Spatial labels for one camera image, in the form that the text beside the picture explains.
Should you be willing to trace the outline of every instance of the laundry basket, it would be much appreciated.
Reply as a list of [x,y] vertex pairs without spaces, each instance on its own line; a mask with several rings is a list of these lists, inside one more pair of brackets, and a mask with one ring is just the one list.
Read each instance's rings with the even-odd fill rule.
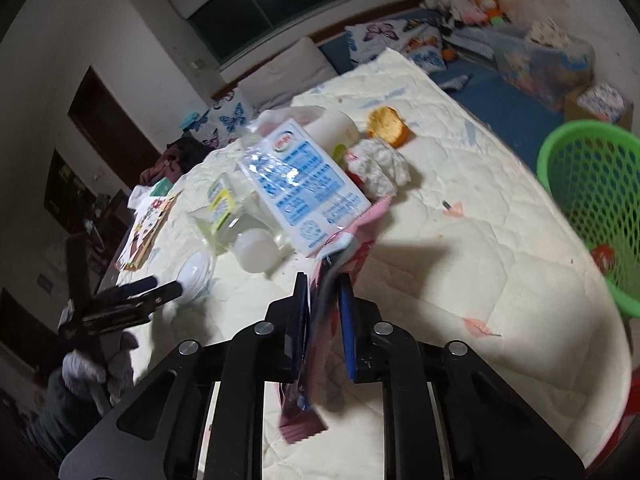
[[538,179],[587,248],[612,254],[609,290],[640,317],[640,139],[599,121],[563,124],[540,149]]

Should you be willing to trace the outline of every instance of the metal bolt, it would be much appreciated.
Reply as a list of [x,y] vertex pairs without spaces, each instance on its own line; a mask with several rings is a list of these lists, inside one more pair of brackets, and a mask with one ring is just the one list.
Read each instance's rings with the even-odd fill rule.
[[267,335],[273,332],[273,325],[268,321],[261,321],[256,326],[254,326],[254,332],[257,335]]
[[462,341],[454,341],[449,345],[449,352],[453,355],[463,356],[467,353],[469,347],[465,345]]
[[386,321],[381,321],[373,326],[373,332],[378,335],[389,335],[394,331],[394,326]]
[[200,345],[197,341],[194,341],[193,339],[187,339],[187,341],[183,341],[180,343],[180,346],[178,346],[178,352],[180,352],[182,355],[191,355],[195,354],[198,351],[198,348],[200,348]]

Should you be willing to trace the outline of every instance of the white and blue package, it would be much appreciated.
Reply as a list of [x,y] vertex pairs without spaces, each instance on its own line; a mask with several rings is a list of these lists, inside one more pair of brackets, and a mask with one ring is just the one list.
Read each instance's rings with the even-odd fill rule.
[[248,148],[240,167],[305,256],[370,207],[358,187],[293,119]]

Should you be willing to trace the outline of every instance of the quilted mat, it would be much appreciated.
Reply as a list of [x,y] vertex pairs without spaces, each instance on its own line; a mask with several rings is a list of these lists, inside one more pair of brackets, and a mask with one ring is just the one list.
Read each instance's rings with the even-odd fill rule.
[[[293,100],[340,110],[361,131],[381,104],[415,134],[399,150],[413,179],[394,199],[356,294],[416,339],[468,342],[590,464],[630,384],[623,325],[598,269],[530,171],[401,55],[387,50]],[[148,262],[121,273],[121,283],[175,279],[203,248],[186,213],[207,203],[212,180],[240,155],[239,143],[212,152],[178,181],[172,194],[181,196]],[[223,254],[206,294],[190,306],[168,304],[133,330],[136,377],[185,338],[219,342],[263,319],[269,302],[291,293],[296,272],[310,268],[292,254],[270,275],[247,274]],[[332,366],[342,390],[320,410],[329,429],[293,446],[277,429],[275,389],[265,388],[265,478],[383,478],[382,390],[349,384],[336,355]]]

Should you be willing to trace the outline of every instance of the beige pillow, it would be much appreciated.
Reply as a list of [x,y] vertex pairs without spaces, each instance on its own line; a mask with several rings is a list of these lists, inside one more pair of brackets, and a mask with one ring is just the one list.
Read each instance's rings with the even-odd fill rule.
[[259,112],[288,105],[295,95],[338,74],[311,38],[300,38],[283,53],[238,83]]

